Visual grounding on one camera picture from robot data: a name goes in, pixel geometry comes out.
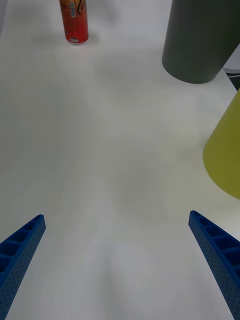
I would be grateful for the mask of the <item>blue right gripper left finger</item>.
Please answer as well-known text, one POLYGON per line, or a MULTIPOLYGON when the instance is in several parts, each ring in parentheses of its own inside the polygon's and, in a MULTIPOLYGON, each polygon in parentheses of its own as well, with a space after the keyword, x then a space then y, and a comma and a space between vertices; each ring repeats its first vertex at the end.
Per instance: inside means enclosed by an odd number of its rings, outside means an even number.
POLYGON ((0 244, 0 320, 7 317, 45 230, 39 214, 0 244))

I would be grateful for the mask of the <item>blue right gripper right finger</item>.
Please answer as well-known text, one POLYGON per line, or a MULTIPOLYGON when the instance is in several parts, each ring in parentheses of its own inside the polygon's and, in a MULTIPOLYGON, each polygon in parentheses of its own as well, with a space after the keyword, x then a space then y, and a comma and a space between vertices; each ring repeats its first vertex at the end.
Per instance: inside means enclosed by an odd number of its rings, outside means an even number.
POLYGON ((240 319, 240 242, 195 210, 188 225, 235 320, 240 319))

